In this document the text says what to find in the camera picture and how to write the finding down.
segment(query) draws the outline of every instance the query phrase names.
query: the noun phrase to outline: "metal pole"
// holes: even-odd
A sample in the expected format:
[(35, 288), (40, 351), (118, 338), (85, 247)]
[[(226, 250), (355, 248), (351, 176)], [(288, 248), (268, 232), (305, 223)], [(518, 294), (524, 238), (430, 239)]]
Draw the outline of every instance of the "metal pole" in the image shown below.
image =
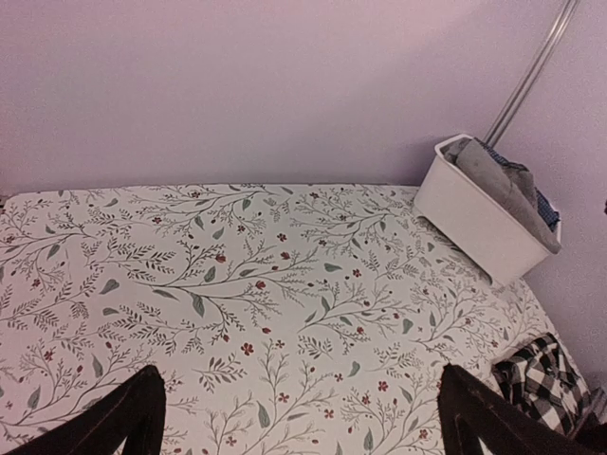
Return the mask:
[(485, 136), (485, 143), (491, 147), (494, 147), (500, 140), (506, 128), (510, 125), (510, 122), (519, 111), (521, 104), (529, 94), (531, 87), (535, 84), (536, 80), (542, 73), (546, 64), (552, 57), (557, 44), (562, 38), (562, 34), (567, 29), (573, 14), (578, 7), (580, 0), (566, 0), (561, 12), (557, 16), (552, 28), (550, 28), (548, 34), (543, 39), (540, 48), (533, 57), (533, 62), (525, 71), (523, 77), (519, 81), (518, 85), (508, 98), (506, 105), (500, 112), (498, 118), (495, 119), (493, 125), (489, 129)]

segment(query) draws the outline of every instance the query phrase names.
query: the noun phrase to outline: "black and white checkered cloth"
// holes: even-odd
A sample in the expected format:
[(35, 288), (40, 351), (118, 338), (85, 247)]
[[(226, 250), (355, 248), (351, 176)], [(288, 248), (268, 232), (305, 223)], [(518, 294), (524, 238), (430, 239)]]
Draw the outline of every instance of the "black and white checkered cloth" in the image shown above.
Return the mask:
[(552, 334), (494, 365), (493, 375), (506, 401), (565, 436), (576, 428), (590, 403), (585, 381)]

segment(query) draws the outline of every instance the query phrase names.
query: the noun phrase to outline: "laundry basket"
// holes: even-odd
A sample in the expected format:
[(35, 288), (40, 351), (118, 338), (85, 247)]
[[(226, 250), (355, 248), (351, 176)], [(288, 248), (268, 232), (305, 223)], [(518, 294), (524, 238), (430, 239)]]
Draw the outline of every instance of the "laundry basket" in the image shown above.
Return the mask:
[[(468, 135), (434, 147), (436, 157), (414, 205), (499, 285), (522, 277), (552, 253), (512, 215), (447, 161), (441, 152)], [(556, 231), (561, 240), (561, 222)]]

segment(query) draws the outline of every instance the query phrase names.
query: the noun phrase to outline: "purple wall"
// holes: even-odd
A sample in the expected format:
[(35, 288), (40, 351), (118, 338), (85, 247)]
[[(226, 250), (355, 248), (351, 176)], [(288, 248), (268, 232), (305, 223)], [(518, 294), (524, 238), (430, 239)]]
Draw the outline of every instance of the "purple wall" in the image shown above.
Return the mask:
[(593, 383), (607, 386), (607, 8), (582, 1), (499, 150), (564, 218), (563, 250), (528, 281)]
[[(437, 140), (485, 133), (560, 6), (1, 2), (0, 191), (418, 183)], [(601, 381), (606, 23), (601, 2), (582, 2), (499, 147), (563, 211), (564, 251), (530, 282)]]

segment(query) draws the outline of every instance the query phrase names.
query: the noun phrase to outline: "floral bedsheet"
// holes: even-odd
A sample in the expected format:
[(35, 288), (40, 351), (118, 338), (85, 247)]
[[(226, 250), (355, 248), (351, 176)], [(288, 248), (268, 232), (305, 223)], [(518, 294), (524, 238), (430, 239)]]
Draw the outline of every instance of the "floral bedsheet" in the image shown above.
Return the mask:
[(448, 361), (554, 330), (414, 216), (415, 188), (187, 185), (12, 197), (0, 215), (0, 452), (148, 363), (163, 453), (440, 454)]

